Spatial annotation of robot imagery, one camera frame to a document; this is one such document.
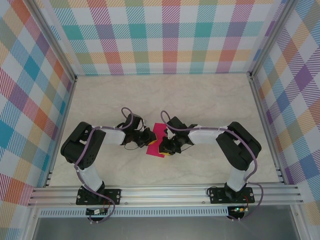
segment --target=red object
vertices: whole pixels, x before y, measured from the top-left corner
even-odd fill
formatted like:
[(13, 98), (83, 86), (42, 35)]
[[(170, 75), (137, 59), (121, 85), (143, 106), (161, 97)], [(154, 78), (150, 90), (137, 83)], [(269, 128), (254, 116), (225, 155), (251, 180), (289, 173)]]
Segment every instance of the red object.
[(167, 126), (164, 123), (155, 123), (153, 127), (153, 132), (156, 135), (157, 141), (154, 144), (148, 146), (146, 154), (164, 158), (165, 156), (159, 153), (159, 145), (162, 142), (162, 138), (165, 136), (165, 129)]

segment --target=gray floor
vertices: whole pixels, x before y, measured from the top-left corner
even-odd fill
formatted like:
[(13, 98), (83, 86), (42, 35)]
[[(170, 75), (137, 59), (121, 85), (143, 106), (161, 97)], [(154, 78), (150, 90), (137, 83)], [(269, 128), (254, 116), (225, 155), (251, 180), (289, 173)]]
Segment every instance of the gray floor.
[(261, 206), (241, 222), (226, 217), (41, 218), (34, 240), (298, 240), (289, 206)]
[[(153, 129), (167, 110), (186, 125), (221, 127), (240, 122), (262, 145), (252, 182), (277, 182), (274, 162), (246, 74), (161, 74), (79, 77), (62, 143), (81, 121), (116, 126), (129, 107)], [(106, 185), (225, 183), (230, 164), (218, 145), (199, 144), (182, 154), (160, 158), (119, 145), (103, 145), (95, 165)], [(50, 186), (78, 186), (73, 165), (57, 156)]]

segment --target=marble floor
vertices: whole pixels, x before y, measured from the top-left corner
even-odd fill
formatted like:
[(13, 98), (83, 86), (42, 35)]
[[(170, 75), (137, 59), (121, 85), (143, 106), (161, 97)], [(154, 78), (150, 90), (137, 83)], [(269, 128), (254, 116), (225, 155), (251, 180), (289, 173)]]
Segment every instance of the marble floor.
[[(262, 145), (258, 170), (251, 182), (277, 182), (255, 101), (245, 74), (161, 74), (81, 76), (78, 79), (62, 143), (79, 122), (116, 126), (129, 107), (153, 129), (166, 110), (187, 126), (226, 126), (240, 122)], [(147, 155), (147, 148), (125, 150), (102, 145), (95, 160), (106, 185), (168, 185), (225, 183), (231, 166), (218, 145), (194, 145), (182, 154), (165, 158)], [(57, 156), (51, 186), (79, 186), (73, 165)]]

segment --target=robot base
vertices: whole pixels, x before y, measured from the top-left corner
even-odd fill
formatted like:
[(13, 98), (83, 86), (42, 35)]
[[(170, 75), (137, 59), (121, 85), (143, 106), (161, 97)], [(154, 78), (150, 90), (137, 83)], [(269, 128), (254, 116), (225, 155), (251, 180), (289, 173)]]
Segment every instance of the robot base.
[(211, 187), (207, 191), (211, 204), (252, 204), (255, 202), (254, 192), (251, 187), (244, 187), (241, 195), (235, 199), (226, 196), (224, 187)]
[[(115, 205), (120, 204), (121, 189), (99, 189), (97, 191), (99, 194), (104, 195), (112, 199)], [(99, 197), (89, 190), (85, 189), (83, 186), (79, 188), (76, 201), (76, 205), (108, 205), (108, 201), (103, 197)]]

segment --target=white marble surface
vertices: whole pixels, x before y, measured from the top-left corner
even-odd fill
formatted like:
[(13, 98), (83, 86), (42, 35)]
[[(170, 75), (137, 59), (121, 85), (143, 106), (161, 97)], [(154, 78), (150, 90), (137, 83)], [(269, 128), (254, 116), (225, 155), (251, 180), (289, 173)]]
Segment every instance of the white marble surface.
[[(277, 182), (278, 177), (255, 101), (245, 74), (176, 74), (79, 77), (62, 143), (79, 122), (116, 126), (129, 107), (153, 129), (166, 110), (187, 126), (219, 127), (240, 122), (262, 145), (252, 182)], [(147, 148), (125, 150), (103, 145), (95, 160), (106, 185), (225, 183), (231, 166), (218, 145), (194, 145), (182, 154), (160, 158)], [(73, 165), (58, 154), (51, 186), (78, 186)]]

